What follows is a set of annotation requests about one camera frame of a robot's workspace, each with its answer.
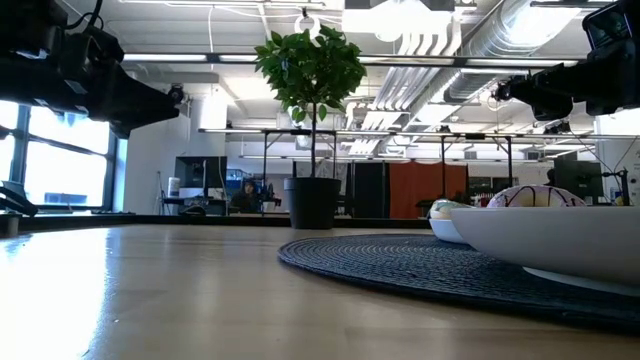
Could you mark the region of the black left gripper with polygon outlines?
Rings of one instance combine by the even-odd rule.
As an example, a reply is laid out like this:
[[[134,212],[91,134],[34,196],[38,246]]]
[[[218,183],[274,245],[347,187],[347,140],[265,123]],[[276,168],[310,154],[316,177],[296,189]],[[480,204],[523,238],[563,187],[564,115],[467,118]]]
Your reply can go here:
[[[118,139],[179,115],[171,96],[130,77],[117,39],[96,23],[103,2],[71,23],[55,1],[1,0],[1,98],[109,120]]]

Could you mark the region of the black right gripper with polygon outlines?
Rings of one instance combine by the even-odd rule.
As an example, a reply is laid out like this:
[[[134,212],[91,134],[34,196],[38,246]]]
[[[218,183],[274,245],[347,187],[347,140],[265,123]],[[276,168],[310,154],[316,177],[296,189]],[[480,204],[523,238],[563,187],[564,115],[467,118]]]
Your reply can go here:
[[[636,41],[619,41],[593,50],[573,70],[577,71],[573,96],[554,78],[553,69],[512,77],[510,96],[521,101],[569,99],[532,105],[537,121],[566,118],[573,110],[572,100],[585,102],[592,116],[639,107],[639,44]]]

